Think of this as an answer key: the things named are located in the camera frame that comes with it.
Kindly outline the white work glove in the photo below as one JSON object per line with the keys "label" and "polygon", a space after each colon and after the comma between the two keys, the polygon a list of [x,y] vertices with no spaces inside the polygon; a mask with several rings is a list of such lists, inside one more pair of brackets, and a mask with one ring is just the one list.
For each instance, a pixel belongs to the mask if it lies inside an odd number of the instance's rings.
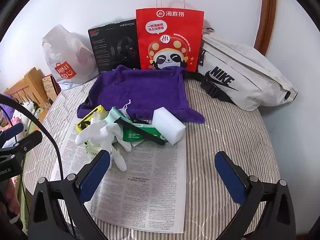
{"label": "white work glove", "polygon": [[123,129],[114,121],[108,121],[107,118],[102,119],[106,114],[103,112],[94,112],[90,119],[90,125],[84,128],[75,138],[77,146],[87,143],[89,150],[99,148],[106,150],[112,160],[116,163],[117,167],[125,172],[127,165],[124,158],[113,146],[116,141],[121,144],[126,152],[132,150],[132,145],[123,140]]}

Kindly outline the yellow black pouch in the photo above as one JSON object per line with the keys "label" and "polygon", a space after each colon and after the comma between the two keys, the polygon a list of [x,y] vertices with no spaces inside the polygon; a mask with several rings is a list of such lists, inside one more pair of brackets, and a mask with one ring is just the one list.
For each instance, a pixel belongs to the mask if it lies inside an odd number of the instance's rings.
{"label": "yellow black pouch", "polygon": [[76,123],[77,132],[81,132],[86,127],[88,127],[92,122],[103,120],[107,117],[108,111],[104,109],[102,105],[95,107],[90,111],[84,118]]}

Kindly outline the green tissue pack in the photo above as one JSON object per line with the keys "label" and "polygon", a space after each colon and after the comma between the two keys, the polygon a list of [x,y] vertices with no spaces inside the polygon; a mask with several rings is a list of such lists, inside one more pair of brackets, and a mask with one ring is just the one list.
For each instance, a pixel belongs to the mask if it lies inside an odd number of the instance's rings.
{"label": "green tissue pack", "polygon": [[153,135],[164,142],[168,142],[161,133],[155,129],[151,124],[133,124],[135,127],[123,127],[123,140],[127,142],[136,142],[141,140],[150,140],[150,136]]}

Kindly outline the white sponge block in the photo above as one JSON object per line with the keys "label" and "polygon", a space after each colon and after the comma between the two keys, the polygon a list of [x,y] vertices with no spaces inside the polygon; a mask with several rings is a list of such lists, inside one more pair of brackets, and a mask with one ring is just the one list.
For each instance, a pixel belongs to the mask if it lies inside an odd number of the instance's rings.
{"label": "white sponge block", "polygon": [[152,125],[171,145],[181,140],[186,128],[178,118],[164,107],[153,111]]}

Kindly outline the white mesh drawstring bag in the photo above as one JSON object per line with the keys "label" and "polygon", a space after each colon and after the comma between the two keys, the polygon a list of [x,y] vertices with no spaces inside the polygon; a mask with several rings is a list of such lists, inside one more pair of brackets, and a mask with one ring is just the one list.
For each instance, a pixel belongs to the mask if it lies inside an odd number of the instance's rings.
{"label": "white mesh drawstring bag", "polygon": [[118,111],[125,116],[125,118],[131,120],[128,112],[127,112],[127,108],[129,107],[129,105],[131,104],[131,100],[128,101],[128,103],[126,103],[122,108],[118,109]]}

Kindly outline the wooden furniture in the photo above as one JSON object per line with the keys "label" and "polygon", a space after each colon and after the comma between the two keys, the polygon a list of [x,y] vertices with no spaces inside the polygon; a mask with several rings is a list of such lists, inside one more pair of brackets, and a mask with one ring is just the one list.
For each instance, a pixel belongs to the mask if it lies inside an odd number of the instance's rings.
{"label": "wooden furniture", "polygon": [[4,91],[18,103],[35,102],[39,107],[46,108],[48,97],[44,90],[42,79],[44,75],[40,69],[31,68],[24,78]]}

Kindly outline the patterned brown box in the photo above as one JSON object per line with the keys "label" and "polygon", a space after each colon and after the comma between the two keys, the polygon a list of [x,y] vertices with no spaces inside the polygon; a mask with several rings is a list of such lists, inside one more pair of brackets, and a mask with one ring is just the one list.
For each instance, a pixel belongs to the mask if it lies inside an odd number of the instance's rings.
{"label": "patterned brown box", "polygon": [[47,98],[54,102],[61,92],[60,85],[56,82],[52,74],[42,78],[42,84],[47,95]]}

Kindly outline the newspaper sheet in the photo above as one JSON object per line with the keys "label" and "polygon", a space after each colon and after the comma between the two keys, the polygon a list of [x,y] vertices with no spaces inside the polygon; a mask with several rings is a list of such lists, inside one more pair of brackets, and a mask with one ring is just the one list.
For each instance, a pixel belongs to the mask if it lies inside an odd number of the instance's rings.
{"label": "newspaper sheet", "polygon": [[127,170],[116,163],[84,206],[93,218],[125,228],[183,233],[186,195],[186,145],[143,141],[130,152],[118,143]]}

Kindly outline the white Miniso plastic bag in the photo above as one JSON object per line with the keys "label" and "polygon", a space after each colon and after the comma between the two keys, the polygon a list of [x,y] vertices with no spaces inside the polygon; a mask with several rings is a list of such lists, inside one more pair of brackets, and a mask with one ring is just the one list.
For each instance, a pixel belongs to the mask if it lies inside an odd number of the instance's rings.
{"label": "white Miniso plastic bag", "polygon": [[46,63],[62,90],[82,85],[99,75],[93,52],[60,24],[43,37],[42,48]]}

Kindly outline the purple towel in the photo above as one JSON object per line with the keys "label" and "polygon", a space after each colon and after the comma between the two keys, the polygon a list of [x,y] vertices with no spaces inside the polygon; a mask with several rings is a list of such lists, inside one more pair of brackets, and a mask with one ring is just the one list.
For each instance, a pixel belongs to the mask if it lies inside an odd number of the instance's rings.
{"label": "purple towel", "polygon": [[131,119],[151,120],[153,111],[164,107],[181,122],[204,123],[204,117],[189,107],[184,77],[187,70],[167,67],[161,70],[133,70],[119,65],[102,73],[91,87],[86,100],[77,109],[78,118],[84,118],[101,105],[107,111],[125,104]]}

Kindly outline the white Nike waist bag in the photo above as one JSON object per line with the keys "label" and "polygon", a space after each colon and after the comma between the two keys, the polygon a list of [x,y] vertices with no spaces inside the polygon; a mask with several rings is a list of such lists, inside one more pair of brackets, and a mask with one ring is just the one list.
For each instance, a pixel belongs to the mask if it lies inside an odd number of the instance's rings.
{"label": "white Nike waist bag", "polygon": [[292,102],[298,91],[258,50],[204,30],[196,80],[211,97],[237,105],[244,111]]}

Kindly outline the black headset box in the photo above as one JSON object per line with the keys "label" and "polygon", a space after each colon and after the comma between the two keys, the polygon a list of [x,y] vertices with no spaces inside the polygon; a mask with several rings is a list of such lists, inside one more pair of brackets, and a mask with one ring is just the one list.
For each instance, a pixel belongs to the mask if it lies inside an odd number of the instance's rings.
{"label": "black headset box", "polygon": [[119,65],[140,69],[135,19],[93,27],[88,35],[100,73],[114,70]]}

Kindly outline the red panda paper bag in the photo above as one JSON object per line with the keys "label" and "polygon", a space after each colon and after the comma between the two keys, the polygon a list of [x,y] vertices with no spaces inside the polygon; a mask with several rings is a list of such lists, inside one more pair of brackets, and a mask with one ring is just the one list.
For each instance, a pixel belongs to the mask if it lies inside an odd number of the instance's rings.
{"label": "red panda paper bag", "polygon": [[195,72],[199,58],[204,12],[181,8],[136,10],[140,67],[182,67]]}

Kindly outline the wooden door frame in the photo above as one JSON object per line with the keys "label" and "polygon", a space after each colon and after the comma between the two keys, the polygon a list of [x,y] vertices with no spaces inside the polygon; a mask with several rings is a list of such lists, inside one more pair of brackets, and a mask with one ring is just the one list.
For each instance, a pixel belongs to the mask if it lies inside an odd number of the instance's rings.
{"label": "wooden door frame", "polygon": [[276,5],[277,0],[261,1],[260,21],[255,38],[254,48],[264,56],[267,53],[273,31]]}

